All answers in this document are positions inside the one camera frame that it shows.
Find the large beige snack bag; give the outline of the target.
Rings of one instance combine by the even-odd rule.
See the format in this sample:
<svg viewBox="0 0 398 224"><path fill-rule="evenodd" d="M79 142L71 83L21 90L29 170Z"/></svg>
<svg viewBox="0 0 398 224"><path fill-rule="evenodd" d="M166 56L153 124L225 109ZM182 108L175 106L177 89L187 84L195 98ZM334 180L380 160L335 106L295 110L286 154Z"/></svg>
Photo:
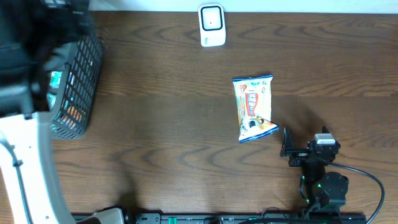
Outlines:
<svg viewBox="0 0 398 224"><path fill-rule="evenodd" d="M279 130L279 125L271 121L272 79L272 74L232 79L240 143L257 140Z"/></svg>

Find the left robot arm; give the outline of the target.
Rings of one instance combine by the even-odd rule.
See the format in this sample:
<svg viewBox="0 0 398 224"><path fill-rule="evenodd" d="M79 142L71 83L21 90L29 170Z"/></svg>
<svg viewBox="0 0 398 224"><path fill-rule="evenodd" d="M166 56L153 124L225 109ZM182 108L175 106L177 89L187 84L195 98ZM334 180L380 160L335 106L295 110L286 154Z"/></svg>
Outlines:
<svg viewBox="0 0 398 224"><path fill-rule="evenodd" d="M1 172L14 223L126 223L119 207L73 215L52 139L83 135L103 52L88 1L1 2Z"/></svg>

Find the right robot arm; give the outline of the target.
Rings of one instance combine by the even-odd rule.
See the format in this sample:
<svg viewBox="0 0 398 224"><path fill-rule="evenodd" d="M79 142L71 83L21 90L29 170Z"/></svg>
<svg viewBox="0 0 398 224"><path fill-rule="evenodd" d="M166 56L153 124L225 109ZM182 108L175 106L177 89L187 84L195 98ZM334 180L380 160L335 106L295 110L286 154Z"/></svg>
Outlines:
<svg viewBox="0 0 398 224"><path fill-rule="evenodd" d="M302 171L299 191L308 203L300 212L302 218L315 218L322 213L340 215L340 208L346 203L349 180L338 172L325 170L336 159L340 147L326 127L322 127L322 132L315 134L305 148L294 147L289 129L284 129L280 156L288 157L289 166L300 167Z"/></svg>

